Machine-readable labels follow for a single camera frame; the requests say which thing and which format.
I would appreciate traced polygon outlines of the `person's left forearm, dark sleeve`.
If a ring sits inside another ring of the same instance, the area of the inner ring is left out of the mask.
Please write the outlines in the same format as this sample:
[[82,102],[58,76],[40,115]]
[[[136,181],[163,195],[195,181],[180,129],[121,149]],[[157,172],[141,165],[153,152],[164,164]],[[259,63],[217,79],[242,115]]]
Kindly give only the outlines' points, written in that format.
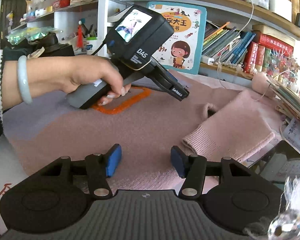
[[26,59],[23,52],[0,49],[0,137],[3,135],[4,110],[21,102],[17,74],[19,59]]

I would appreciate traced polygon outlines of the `person's left hand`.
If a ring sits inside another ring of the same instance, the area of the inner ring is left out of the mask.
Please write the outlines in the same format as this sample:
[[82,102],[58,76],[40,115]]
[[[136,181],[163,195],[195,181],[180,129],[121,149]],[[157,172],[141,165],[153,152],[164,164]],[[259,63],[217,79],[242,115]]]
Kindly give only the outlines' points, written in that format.
[[111,90],[97,103],[106,105],[128,93],[131,85],[124,85],[123,78],[108,60],[98,56],[43,57],[27,62],[27,77],[32,97],[62,91],[74,92],[80,85],[99,79],[106,81]]

